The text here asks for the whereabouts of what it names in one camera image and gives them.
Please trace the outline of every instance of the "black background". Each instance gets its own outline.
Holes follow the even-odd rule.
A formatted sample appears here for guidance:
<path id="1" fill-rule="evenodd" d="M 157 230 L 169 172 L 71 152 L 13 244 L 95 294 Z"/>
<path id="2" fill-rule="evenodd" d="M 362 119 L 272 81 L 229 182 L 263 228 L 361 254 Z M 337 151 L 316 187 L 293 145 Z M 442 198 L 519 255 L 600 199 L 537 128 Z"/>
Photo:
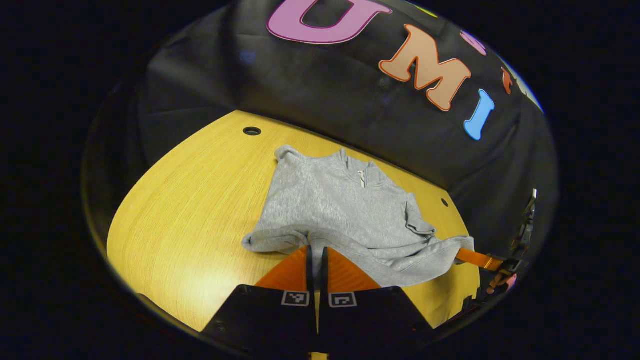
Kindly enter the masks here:
<path id="1" fill-rule="evenodd" d="M 4 5 L 10 186 L 0 250 L 7 358 L 215 358 L 144 319 L 105 271 L 84 222 L 80 159 L 102 99 L 157 41 L 216 1 Z M 431 1 L 525 79 L 557 140 L 561 203 L 531 275 L 422 357 L 631 357 L 632 190 L 640 140 L 630 5 Z"/>

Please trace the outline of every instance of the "zipper pull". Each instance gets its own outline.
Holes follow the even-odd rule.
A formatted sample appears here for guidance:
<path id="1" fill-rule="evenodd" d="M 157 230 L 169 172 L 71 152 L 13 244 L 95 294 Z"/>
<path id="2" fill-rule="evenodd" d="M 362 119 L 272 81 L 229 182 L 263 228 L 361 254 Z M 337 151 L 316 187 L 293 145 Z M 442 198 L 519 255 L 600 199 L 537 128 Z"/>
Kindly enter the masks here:
<path id="1" fill-rule="evenodd" d="M 362 186 L 362 188 L 365 188 L 365 183 L 364 183 L 364 171 L 358 171 L 358 174 L 360 174 L 360 186 Z"/>

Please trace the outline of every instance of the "yellow wooden surface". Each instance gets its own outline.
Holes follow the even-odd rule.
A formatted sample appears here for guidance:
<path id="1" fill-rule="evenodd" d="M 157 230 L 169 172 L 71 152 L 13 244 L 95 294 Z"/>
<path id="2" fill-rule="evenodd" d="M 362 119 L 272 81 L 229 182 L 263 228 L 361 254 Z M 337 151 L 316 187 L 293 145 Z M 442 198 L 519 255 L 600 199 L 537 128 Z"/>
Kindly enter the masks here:
<path id="1" fill-rule="evenodd" d="M 244 134 L 248 126 L 259 127 L 262 134 Z M 277 164 L 274 152 L 285 144 L 313 157 L 331 155 L 342 147 L 241 111 L 182 142 L 138 181 L 120 205 L 107 244 L 114 268 L 134 291 L 201 331 L 237 285 L 254 284 L 285 257 L 241 246 L 242 237 L 253 230 L 262 213 Z M 446 191 L 345 148 L 349 156 L 374 160 L 396 184 L 415 193 L 439 238 L 467 234 Z M 477 267 L 464 264 L 405 292 L 436 327 L 458 313 L 463 299 L 475 296 L 478 286 Z"/>

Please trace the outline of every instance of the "pink letter u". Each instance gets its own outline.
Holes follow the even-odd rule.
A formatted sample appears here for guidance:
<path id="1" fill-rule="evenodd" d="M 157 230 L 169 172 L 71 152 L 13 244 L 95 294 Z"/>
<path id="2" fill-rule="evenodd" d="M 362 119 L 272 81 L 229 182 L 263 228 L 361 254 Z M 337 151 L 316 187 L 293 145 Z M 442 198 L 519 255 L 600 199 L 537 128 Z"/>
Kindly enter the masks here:
<path id="1" fill-rule="evenodd" d="M 368 25 L 378 13 L 392 13 L 390 8 L 370 0 L 347 0 L 353 6 L 333 26 L 316 28 L 305 25 L 302 19 L 318 0 L 285 0 L 273 12 L 267 28 L 286 40 L 308 44 L 338 44 L 349 41 Z"/>

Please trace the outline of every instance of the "gray sweatshirt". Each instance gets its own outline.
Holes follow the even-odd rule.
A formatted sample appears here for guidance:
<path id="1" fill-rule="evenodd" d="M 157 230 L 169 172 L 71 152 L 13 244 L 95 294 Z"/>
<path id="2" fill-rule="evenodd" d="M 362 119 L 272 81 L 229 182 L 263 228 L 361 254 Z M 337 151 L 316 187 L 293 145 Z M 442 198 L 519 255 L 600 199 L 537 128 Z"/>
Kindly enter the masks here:
<path id="1" fill-rule="evenodd" d="M 474 249 L 470 236 L 436 238 L 414 194 L 373 161 L 351 158 L 344 149 L 310 158 L 289 145 L 275 155 L 278 166 L 262 216 L 242 244 L 284 254 L 311 245 L 316 282 L 324 247 L 346 256 L 382 287 L 432 280 L 459 263 L 461 247 Z"/>

